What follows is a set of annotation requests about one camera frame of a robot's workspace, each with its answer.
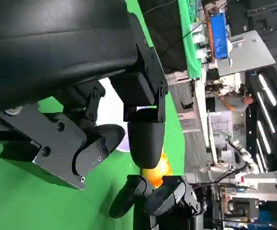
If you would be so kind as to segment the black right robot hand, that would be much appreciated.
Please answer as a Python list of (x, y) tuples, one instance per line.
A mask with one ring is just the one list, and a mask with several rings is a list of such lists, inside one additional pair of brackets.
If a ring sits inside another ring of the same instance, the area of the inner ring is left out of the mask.
[(128, 175), (112, 202), (109, 215), (119, 219), (133, 209), (135, 230), (202, 230), (203, 199), (184, 176), (163, 176), (155, 188), (143, 175)]

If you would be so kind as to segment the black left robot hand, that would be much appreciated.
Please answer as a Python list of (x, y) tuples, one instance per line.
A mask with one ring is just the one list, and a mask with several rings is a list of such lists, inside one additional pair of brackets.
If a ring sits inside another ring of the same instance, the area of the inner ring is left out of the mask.
[(168, 85), (123, 0), (0, 0), (4, 160), (53, 184), (85, 177), (128, 134), (133, 162), (157, 166)]

